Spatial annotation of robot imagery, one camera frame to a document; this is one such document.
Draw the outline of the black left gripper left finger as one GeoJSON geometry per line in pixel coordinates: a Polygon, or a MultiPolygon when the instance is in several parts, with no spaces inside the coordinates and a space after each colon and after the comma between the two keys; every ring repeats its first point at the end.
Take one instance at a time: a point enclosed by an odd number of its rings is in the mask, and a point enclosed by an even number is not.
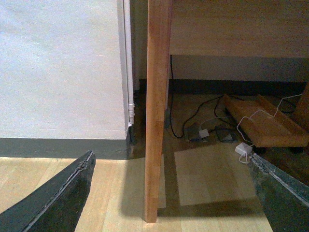
{"type": "Polygon", "coordinates": [[[89,150],[0,215],[2,232],[73,232],[91,188],[96,157],[89,150]]]}

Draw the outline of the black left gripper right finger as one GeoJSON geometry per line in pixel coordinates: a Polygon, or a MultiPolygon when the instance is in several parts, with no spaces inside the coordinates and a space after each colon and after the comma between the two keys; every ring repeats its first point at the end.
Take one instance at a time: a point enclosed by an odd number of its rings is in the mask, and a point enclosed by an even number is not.
{"type": "Polygon", "coordinates": [[[263,211],[274,232],[309,230],[309,187],[257,154],[250,175],[263,211]]]}

